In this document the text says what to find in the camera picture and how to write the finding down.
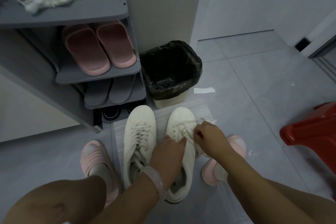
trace black garbage bag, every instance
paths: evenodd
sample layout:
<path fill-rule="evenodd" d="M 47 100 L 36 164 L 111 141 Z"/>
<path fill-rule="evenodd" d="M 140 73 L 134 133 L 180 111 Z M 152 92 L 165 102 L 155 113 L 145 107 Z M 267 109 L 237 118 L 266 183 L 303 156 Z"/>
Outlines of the black garbage bag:
<path fill-rule="evenodd" d="M 170 41 L 143 52 L 140 61 L 149 94 L 155 100 L 177 97 L 202 74 L 202 60 L 183 41 Z"/>

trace white sneaker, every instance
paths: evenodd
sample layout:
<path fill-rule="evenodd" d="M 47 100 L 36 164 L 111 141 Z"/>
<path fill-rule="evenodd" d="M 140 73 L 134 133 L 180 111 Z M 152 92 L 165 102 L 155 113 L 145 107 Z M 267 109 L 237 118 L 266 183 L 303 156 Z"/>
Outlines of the white sneaker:
<path fill-rule="evenodd" d="M 156 146 L 156 122 L 152 109 L 140 105 L 128 116 L 124 135 L 124 183 L 127 189 L 147 166 Z"/>
<path fill-rule="evenodd" d="M 176 108 L 169 117 L 166 134 L 176 142 L 187 137 L 181 172 L 166 194 L 166 201 L 170 203 L 181 202 L 190 190 L 195 161 L 193 134 L 196 125 L 194 114 L 185 107 Z"/>

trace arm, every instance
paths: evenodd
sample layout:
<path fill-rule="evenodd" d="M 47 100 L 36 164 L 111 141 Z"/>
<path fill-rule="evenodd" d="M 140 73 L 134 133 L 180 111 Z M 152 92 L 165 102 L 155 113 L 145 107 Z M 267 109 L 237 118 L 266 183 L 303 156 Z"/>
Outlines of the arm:
<path fill-rule="evenodd" d="M 177 143 L 166 136 L 165 141 L 153 150 L 149 166 L 158 171 L 166 190 L 181 171 L 186 142 L 186 138 Z M 142 223 L 158 201 L 159 194 L 154 183 L 145 173 L 140 173 L 133 184 L 90 224 Z"/>
<path fill-rule="evenodd" d="M 315 223 L 233 150 L 216 125 L 206 121 L 197 125 L 194 140 L 228 172 L 228 179 L 244 194 L 238 200 L 254 223 Z"/>

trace black shoe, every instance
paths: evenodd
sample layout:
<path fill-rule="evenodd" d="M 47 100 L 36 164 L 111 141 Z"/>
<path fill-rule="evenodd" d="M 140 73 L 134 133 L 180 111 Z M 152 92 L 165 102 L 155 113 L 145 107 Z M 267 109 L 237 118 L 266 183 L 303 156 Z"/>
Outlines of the black shoe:
<path fill-rule="evenodd" d="M 127 111 L 128 111 L 128 113 L 131 113 L 135 107 L 137 107 L 139 105 L 144 105 L 144 104 L 146 104 L 146 99 L 131 102 L 131 103 L 127 103 L 126 104 L 127 105 Z"/>
<path fill-rule="evenodd" d="M 108 106 L 101 108 L 101 112 L 103 113 L 105 120 L 112 121 L 118 119 L 121 113 L 121 107 L 122 105 Z"/>

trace white sock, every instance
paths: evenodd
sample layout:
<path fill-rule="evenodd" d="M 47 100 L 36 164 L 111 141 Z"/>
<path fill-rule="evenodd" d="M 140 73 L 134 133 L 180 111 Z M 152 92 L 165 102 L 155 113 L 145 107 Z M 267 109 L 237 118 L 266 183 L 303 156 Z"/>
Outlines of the white sock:
<path fill-rule="evenodd" d="M 87 147 L 85 153 L 89 153 L 91 150 L 93 150 L 96 147 L 97 146 L 95 144 L 90 144 Z M 94 165 L 89 171 L 89 176 L 91 175 L 100 176 L 106 183 L 107 193 L 110 193 L 112 191 L 112 186 L 113 186 L 112 176 L 107 166 L 104 163 L 99 163 L 97 165 Z"/>

